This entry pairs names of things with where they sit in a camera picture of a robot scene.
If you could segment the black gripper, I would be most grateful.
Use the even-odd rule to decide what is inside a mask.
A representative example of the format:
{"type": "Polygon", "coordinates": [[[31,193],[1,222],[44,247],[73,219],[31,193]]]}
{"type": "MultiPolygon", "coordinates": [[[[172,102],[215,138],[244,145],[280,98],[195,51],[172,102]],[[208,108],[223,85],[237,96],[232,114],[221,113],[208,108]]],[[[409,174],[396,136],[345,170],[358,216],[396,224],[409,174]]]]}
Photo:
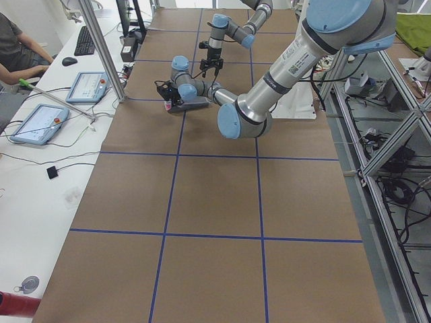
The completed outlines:
{"type": "Polygon", "coordinates": [[[183,104],[183,99],[181,98],[177,88],[170,88],[168,93],[170,94],[170,101],[172,106],[180,106],[183,104]]]}
{"type": "Polygon", "coordinates": [[[221,57],[221,48],[207,48],[207,58],[201,59],[200,70],[202,71],[202,76],[206,76],[207,71],[214,68],[214,75],[218,76],[219,71],[223,68],[224,60],[221,57]]]}

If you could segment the person's forearm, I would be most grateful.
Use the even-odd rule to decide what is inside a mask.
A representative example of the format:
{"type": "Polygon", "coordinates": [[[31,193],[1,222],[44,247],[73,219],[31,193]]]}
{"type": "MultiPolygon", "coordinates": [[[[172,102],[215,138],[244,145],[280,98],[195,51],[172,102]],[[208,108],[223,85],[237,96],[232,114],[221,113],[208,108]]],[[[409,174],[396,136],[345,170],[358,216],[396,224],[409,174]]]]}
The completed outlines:
{"type": "Polygon", "coordinates": [[[11,72],[5,66],[0,64],[1,81],[7,85],[14,85],[19,83],[20,79],[29,79],[43,75],[47,70],[48,65],[37,65],[29,69],[11,72]]]}

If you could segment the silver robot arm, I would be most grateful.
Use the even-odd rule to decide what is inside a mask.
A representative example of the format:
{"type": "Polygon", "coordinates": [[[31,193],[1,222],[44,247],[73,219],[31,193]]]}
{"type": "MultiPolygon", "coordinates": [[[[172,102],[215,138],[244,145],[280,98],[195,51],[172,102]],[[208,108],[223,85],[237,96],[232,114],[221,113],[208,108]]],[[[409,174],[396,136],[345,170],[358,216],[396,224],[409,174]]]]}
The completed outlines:
{"type": "Polygon", "coordinates": [[[212,21],[207,23],[211,28],[210,36],[208,40],[199,43],[200,49],[207,50],[207,56],[205,59],[201,59],[199,66],[203,77],[206,77],[206,73],[210,69],[215,69],[214,75],[217,77],[223,68],[222,47],[226,36],[233,42],[250,49],[255,41],[256,33],[273,13],[273,1],[270,0],[251,0],[242,1],[242,3],[255,11],[245,25],[240,26],[230,16],[220,13],[215,13],[212,21]]]}
{"type": "Polygon", "coordinates": [[[218,128],[228,139],[257,138],[271,127],[270,108],[326,55],[365,54],[389,48],[395,38],[398,1],[310,1],[300,33],[245,94],[196,80],[183,56],[172,61],[170,81],[184,102],[205,96],[219,104],[218,128]]]}

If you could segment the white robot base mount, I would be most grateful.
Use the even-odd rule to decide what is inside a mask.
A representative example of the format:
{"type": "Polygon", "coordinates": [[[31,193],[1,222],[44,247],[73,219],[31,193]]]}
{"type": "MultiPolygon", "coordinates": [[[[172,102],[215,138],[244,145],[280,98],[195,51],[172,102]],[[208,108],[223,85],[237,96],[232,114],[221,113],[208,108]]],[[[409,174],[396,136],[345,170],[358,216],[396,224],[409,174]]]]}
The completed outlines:
{"type": "Polygon", "coordinates": [[[317,115],[313,100],[311,86],[297,83],[270,108],[270,112],[273,118],[278,119],[314,120],[317,115]]]}

